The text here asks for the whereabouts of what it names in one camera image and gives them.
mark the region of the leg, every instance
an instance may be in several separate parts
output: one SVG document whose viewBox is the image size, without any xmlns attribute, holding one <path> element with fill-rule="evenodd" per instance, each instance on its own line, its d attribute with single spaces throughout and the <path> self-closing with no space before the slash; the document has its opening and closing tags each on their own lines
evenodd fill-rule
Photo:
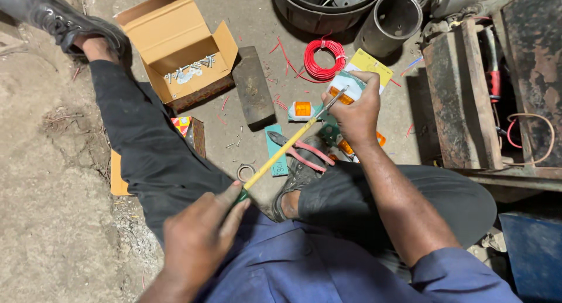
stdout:
<svg viewBox="0 0 562 303">
<path fill-rule="evenodd" d="M 433 204 L 465 249 L 492 227 L 496 205 L 490 193 L 479 184 L 436 167 L 398 168 Z M 298 213 L 299 220 L 330 227 L 381 258 L 391 270 L 407 275 L 408 270 L 393 251 L 377 214 L 360 165 L 338 162 L 301 192 L 291 193 L 282 202 L 285 214 Z"/>
<path fill-rule="evenodd" d="M 94 60 L 92 82 L 111 146 L 121 155 L 121 176 L 129 192 L 138 195 L 148 227 L 162 242 L 166 218 L 205 192 L 224 191 L 232 180 L 187 144 L 156 93 L 142 91 L 127 77 L 107 56 L 104 41 L 75 43 Z"/>
</svg>

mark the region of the pliers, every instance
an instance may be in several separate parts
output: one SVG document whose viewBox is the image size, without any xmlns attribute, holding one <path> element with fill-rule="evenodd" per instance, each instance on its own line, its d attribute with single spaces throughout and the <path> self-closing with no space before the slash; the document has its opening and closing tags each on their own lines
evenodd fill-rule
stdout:
<svg viewBox="0 0 562 303">
<path fill-rule="evenodd" d="M 277 132 L 273 132 L 273 131 L 269 131 L 268 136 L 274 143 L 276 143 L 279 146 L 283 146 L 283 145 L 285 145 L 285 143 L 287 141 L 289 141 L 289 139 L 286 138 L 285 136 L 283 136 L 283 135 L 281 135 Z M 325 162 L 327 162 L 331 166 L 335 165 L 334 161 L 332 159 L 330 159 L 330 157 L 326 156 L 323 152 L 319 151 L 318 149 L 303 143 L 302 141 L 297 141 L 293 146 L 295 146 L 296 148 L 302 148 L 302 149 L 305 149 L 309 152 L 312 152 L 314 155 L 320 157 L 322 160 L 324 160 Z M 310 167 L 314 170 L 317 170 L 317 171 L 320 171 L 320 172 L 326 172 L 326 168 L 318 166 L 317 164 L 312 163 L 312 162 L 307 161 L 306 159 L 302 158 L 302 156 L 299 155 L 293 147 L 289 148 L 286 151 L 286 153 L 290 154 L 296 160 L 300 161 L 301 163 L 304 163 L 306 166 L 308 166 L 308 167 Z"/>
</svg>

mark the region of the hand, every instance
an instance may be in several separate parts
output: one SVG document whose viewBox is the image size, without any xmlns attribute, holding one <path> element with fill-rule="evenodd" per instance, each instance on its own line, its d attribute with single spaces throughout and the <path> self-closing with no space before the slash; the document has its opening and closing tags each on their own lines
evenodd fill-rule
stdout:
<svg viewBox="0 0 562 303">
<path fill-rule="evenodd" d="M 165 258 L 160 272 L 164 279 L 196 293 L 213 275 L 232 247 L 242 216 L 250 206 L 247 199 L 228 213 L 241 191 L 242 184 L 235 181 L 217 196 L 207 192 L 164 222 Z"/>
<path fill-rule="evenodd" d="M 340 132 L 351 148 L 378 144 L 376 122 L 381 109 L 379 95 L 381 77 L 374 72 L 350 71 L 350 73 L 366 82 L 367 87 L 363 90 L 361 98 L 350 105 L 336 102 L 330 108 L 330 114 L 338 121 Z M 332 99 L 328 93 L 322 93 L 322 101 L 325 105 Z"/>
</svg>

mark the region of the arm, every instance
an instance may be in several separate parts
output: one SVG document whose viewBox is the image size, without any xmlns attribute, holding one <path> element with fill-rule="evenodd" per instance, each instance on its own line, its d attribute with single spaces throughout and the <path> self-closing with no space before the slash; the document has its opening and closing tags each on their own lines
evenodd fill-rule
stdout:
<svg viewBox="0 0 562 303">
<path fill-rule="evenodd" d="M 235 181 L 215 196 L 205 193 L 164 222 L 164 268 L 139 303 L 191 302 L 232 247 L 250 200 L 230 206 L 242 191 Z"/>
<path fill-rule="evenodd" d="M 330 113 L 343 137 L 361 161 L 381 220 L 404 262 L 412 267 L 423 256 L 445 247 L 459 247 L 447 223 L 386 156 L 376 139 L 381 107 L 380 77 L 372 72 L 351 72 L 367 82 L 361 98 L 351 105 L 338 102 Z M 331 99 L 322 95 L 324 104 Z"/>
</svg>

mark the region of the cardboard box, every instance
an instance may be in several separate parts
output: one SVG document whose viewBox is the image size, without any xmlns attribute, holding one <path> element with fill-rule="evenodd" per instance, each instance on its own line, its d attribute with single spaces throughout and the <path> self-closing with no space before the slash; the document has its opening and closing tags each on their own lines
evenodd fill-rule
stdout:
<svg viewBox="0 0 562 303">
<path fill-rule="evenodd" d="M 234 85 L 236 42 L 224 21 L 211 34 L 194 0 L 148 0 L 115 19 L 137 48 L 152 88 L 176 111 Z M 203 75 L 182 85 L 164 78 L 212 54 L 213 67 L 202 66 Z"/>
<path fill-rule="evenodd" d="M 192 116 L 174 117 L 172 123 L 179 130 L 195 151 L 205 158 L 205 129 L 203 122 Z M 115 196 L 130 196 L 128 184 L 121 178 L 121 156 L 111 151 L 111 194 Z"/>
</svg>

